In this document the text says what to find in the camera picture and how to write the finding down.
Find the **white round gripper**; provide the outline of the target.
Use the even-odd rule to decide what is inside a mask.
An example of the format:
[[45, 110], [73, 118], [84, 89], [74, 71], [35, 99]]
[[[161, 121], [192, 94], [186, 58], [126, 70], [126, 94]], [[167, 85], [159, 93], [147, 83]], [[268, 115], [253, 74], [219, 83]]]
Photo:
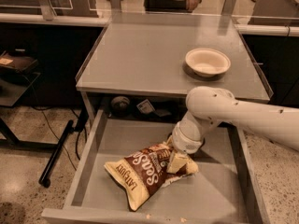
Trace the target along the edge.
[[178, 122], [172, 131], [172, 144], [175, 150], [170, 155], [167, 172], [170, 174], [177, 173], [188, 162], [187, 154], [196, 153], [204, 143], [205, 140], [193, 141], [188, 138], [180, 129]]

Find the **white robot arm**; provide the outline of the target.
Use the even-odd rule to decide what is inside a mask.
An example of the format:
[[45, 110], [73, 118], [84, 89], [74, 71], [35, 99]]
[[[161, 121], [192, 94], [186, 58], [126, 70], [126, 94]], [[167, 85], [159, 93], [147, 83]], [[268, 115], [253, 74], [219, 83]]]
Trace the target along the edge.
[[299, 109], [235, 99], [220, 88], [196, 87], [186, 96], [187, 112], [172, 132], [172, 144], [183, 155], [195, 153], [205, 135], [226, 122], [285, 147], [299, 150]]

